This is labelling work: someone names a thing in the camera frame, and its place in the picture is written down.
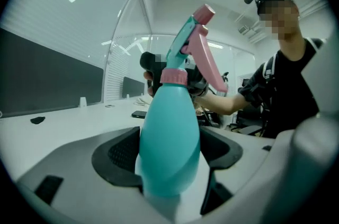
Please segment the backpack strap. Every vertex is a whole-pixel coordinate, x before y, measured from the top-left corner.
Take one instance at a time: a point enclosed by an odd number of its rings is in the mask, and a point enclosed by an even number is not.
[[[263,77],[266,80],[266,83],[269,82],[274,76],[275,71],[275,60],[276,60],[276,53],[273,57],[271,57],[268,61],[265,62],[263,67]]]
[[[326,39],[306,38],[306,40],[311,43],[315,52],[318,52],[321,46],[326,42]]]

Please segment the black t-shirt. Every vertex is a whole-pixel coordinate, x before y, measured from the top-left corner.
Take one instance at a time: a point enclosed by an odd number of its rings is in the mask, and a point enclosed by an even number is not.
[[[301,75],[302,69],[315,53],[315,49],[308,41],[306,41],[305,54],[298,61],[290,61],[281,51],[278,51],[274,70],[276,92],[272,96],[265,137],[275,138],[281,131],[295,129],[299,123],[316,115],[319,111]],[[253,102],[249,92],[256,84],[267,87],[263,77],[263,67],[264,64],[254,73],[248,84],[239,91],[248,102]]]

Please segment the pink bottle cap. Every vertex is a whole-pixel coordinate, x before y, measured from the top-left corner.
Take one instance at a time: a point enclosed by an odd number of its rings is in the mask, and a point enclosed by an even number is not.
[[[165,68],[161,73],[160,83],[170,83],[187,86],[187,71]]]

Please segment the pink trigger sprayer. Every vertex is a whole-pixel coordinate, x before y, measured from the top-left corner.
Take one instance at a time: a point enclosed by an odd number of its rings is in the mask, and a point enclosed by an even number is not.
[[[141,177],[146,191],[173,196],[183,192],[197,173],[200,131],[188,93],[185,59],[192,55],[206,81],[227,92],[209,49],[205,25],[215,12],[200,7],[181,28],[168,53],[167,65],[140,135]]]

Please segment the white cup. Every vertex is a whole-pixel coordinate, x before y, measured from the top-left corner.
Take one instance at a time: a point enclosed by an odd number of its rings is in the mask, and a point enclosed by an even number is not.
[[[87,106],[87,101],[86,101],[86,97],[80,97],[80,108],[86,107]]]

